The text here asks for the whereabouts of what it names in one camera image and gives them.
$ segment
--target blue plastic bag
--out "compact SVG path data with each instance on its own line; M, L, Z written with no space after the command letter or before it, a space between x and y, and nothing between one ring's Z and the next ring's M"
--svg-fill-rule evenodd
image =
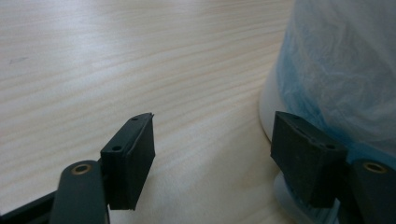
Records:
M396 169L396 1L297 0L276 64L287 110Z

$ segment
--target light wood surface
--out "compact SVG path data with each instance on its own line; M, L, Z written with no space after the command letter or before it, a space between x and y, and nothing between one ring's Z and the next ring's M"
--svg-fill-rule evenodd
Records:
M290 0L0 2L0 212L57 188L130 117L157 156L112 223L290 223L258 116Z

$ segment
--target trash bag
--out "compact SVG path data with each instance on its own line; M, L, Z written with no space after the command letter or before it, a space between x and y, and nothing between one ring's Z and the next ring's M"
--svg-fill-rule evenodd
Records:
M396 1L296 0L275 70L288 112L396 169Z

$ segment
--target black bracket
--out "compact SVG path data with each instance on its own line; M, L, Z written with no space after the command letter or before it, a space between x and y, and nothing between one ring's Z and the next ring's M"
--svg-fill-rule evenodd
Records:
M0 223L109 223L110 209L134 209L155 157L150 113L129 119L101 150L61 175L58 190L0 217Z
M305 119L276 112L271 157L304 203L331 207L340 223L396 223L396 172L379 161L346 162L348 150Z

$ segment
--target translucent plastic bag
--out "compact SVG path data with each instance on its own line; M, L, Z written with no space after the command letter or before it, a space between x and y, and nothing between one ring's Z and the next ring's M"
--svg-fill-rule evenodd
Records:
M396 1L297 0L275 71L290 113L396 168Z

